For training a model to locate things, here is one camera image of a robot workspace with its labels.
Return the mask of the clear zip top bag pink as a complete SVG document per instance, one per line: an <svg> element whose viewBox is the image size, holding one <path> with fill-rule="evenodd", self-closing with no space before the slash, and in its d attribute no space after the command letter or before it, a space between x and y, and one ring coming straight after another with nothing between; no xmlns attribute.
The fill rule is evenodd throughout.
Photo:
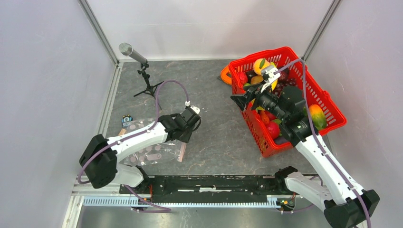
<svg viewBox="0 0 403 228"><path fill-rule="evenodd" d="M132 120L132 124L125 128L127 130L126 134L149 126L152 122L152 118ZM178 140L158 143L128 155L120 163L128 166L146 166L169 161L182 162L186 145Z"/></svg>

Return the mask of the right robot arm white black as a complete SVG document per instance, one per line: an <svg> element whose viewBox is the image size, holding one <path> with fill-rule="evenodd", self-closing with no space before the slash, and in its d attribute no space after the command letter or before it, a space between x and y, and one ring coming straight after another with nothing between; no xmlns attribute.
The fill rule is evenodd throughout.
<svg viewBox="0 0 403 228"><path fill-rule="evenodd" d="M324 186L307 179L292 167L279 172L274 186L277 192L295 192L321 209L333 228L353 228L362 222L371 227L371 215L380 201L375 190L365 190L333 156L304 110L306 92L287 86L280 96L265 92L262 85L251 85L246 93L231 99L246 111L250 102L262 107L281 120L282 136L312 165Z"/></svg>

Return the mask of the dark red grape bunch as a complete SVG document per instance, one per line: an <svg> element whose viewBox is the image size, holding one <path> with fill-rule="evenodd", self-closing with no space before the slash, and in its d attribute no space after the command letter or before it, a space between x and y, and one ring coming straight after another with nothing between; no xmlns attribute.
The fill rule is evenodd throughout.
<svg viewBox="0 0 403 228"><path fill-rule="evenodd" d="M282 93L282 90L286 86L297 86L296 80L294 78L288 78L285 81L279 82L276 85L275 89L272 91L272 94L280 96L280 94Z"/></svg>

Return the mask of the orange fruit with leaf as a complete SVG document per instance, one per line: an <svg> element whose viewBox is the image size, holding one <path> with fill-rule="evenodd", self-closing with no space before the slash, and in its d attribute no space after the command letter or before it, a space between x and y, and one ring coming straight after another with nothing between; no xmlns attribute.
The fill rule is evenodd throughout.
<svg viewBox="0 0 403 228"><path fill-rule="evenodd" d="M267 61L265 58L259 58L253 63L253 71L257 75L261 75L261 71L270 65L271 63Z"/></svg>

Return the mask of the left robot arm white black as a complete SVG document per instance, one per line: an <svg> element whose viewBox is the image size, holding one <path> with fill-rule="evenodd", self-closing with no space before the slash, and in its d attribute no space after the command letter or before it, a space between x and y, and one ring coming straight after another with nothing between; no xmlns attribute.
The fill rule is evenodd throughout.
<svg viewBox="0 0 403 228"><path fill-rule="evenodd" d="M95 135L82 156L79 164L87 181L78 178L80 184L89 183L95 189L108 184L128 185L137 193L145 193L149 189L149 180L144 172L136 166L128 166L120 162L129 155L155 144L168 141L188 143L192 133L201 123L200 109L188 106L180 114L160 116L157 121L121 136L105 138Z"/></svg>

